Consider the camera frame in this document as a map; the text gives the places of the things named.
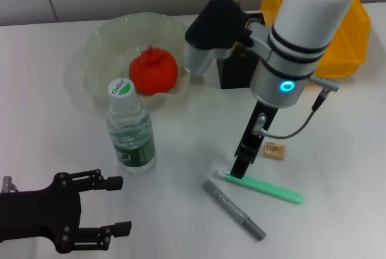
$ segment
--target bottle label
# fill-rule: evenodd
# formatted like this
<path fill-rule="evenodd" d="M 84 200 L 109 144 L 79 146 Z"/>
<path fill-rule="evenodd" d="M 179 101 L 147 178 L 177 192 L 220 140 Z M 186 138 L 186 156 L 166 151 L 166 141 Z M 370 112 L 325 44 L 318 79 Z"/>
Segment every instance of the bottle label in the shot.
<path fill-rule="evenodd" d="M 136 149 L 122 149 L 116 145 L 114 148 L 118 161 L 127 167 L 141 167 L 151 161 L 156 153 L 153 135 L 148 142 Z"/>

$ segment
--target toothbrush handle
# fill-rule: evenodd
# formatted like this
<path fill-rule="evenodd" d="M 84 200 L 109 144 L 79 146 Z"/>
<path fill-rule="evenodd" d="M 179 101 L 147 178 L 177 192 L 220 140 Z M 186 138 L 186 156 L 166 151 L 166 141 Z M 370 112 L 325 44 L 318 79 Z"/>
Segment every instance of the toothbrush handle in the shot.
<path fill-rule="evenodd" d="M 251 188 L 252 190 L 269 194 L 270 196 L 286 200 L 287 202 L 296 203 L 298 205 L 304 202 L 302 194 L 287 190 L 286 188 L 282 188 L 278 185 L 270 184 L 269 182 L 258 181 L 249 176 L 244 176 L 242 179 L 238 179 L 230 174 L 226 174 L 225 179 L 233 182 L 234 184 L 242 185 L 247 188 Z"/>

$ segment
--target gray marker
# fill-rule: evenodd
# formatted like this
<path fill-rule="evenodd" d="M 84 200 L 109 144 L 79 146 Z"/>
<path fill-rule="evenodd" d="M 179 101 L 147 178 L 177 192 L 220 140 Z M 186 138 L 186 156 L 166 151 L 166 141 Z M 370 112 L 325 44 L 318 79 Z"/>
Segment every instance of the gray marker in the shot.
<path fill-rule="evenodd" d="M 259 241 L 265 237 L 265 232 L 253 223 L 251 218 L 233 203 L 216 185 L 209 179 L 203 185 L 204 190 L 215 199 L 240 225 L 245 227 Z"/>

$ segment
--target blue indicator light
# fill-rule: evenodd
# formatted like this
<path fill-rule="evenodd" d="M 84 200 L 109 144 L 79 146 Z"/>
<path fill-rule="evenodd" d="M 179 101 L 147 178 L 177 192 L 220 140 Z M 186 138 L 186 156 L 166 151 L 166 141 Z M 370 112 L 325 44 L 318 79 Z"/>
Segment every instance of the blue indicator light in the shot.
<path fill-rule="evenodd" d="M 295 88 L 295 83 L 292 81 L 285 81 L 280 84 L 280 90 L 283 92 L 289 92 Z"/>

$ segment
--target white bottle cap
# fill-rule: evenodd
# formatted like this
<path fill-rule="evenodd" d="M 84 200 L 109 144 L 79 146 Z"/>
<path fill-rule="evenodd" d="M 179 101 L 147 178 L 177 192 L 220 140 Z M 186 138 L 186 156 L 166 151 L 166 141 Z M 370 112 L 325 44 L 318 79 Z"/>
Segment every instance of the white bottle cap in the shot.
<path fill-rule="evenodd" d="M 112 108 L 116 110 L 132 108 L 136 105 L 137 93 L 132 81 L 118 78 L 107 88 Z"/>

